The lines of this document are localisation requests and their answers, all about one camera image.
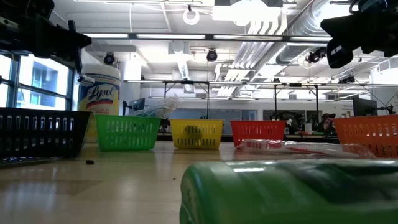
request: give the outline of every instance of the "disinfecting wipes container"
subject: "disinfecting wipes container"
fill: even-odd
[[[94,114],[119,114],[120,71],[101,64],[84,64],[82,75],[94,79],[92,86],[80,86],[80,111]]]

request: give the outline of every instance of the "plastic wrapper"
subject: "plastic wrapper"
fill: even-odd
[[[174,95],[164,100],[158,101],[156,104],[148,106],[143,110],[135,111],[130,116],[145,116],[145,117],[156,117],[156,118],[168,118],[170,114],[177,109],[177,106],[181,103],[181,99]]]
[[[375,158],[366,147],[359,144],[328,144],[260,139],[244,140],[237,150],[261,154],[291,154],[315,157]]]

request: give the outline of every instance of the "basket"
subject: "basket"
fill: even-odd
[[[170,120],[174,146],[181,149],[218,149],[223,120]]]
[[[245,139],[283,140],[286,121],[231,121],[235,147]]]
[[[0,108],[0,157],[76,157],[90,114]]]
[[[376,157],[398,157],[398,115],[337,118],[333,120],[341,144],[360,144]],[[345,146],[345,151],[357,147]]]
[[[149,150],[155,147],[160,118],[96,115],[100,151]]]

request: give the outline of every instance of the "monitor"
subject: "monitor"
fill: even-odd
[[[354,116],[377,116],[377,102],[353,97]]]
[[[145,98],[134,100],[130,102],[130,105],[132,105],[133,111],[143,110],[145,108]]]

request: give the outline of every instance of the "red basket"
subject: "red basket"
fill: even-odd
[[[398,157],[398,115],[338,118],[333,122],[341,144],[366,146],[376,157]]]
[[[235,147],[245,139],[283,140],[286,121],[231,121]]]

